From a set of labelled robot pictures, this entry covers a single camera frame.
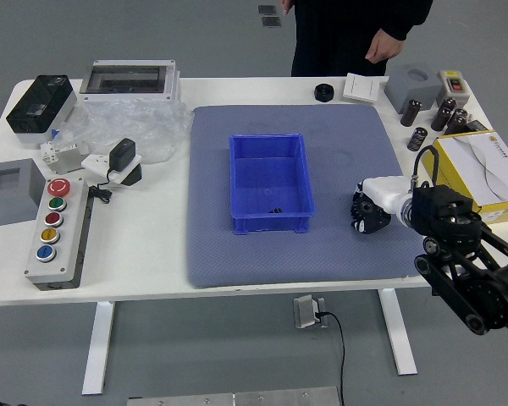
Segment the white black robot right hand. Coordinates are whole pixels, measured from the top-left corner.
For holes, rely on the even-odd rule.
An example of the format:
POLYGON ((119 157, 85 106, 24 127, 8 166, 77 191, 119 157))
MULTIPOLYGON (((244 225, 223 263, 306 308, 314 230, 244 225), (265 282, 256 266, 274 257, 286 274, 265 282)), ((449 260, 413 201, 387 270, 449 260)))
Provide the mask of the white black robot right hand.
POLYGON ((389 225, 392 216, 411 227, 412 193, 404 176, 366 178, 352 198, 351 226, 359 233, 370 234, 389 225))

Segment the person's left hand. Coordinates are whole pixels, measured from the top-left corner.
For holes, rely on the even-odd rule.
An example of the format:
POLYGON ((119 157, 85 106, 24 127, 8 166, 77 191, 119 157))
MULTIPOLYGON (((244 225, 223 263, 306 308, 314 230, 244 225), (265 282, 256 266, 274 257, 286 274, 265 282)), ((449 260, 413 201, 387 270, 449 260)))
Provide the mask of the person's left hand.
POLYGON ((370 63, 380 63, 399 55, 404 47, 404 41, 395 39, 384 30, 379 29, 374 35, 365 59, 370 63))

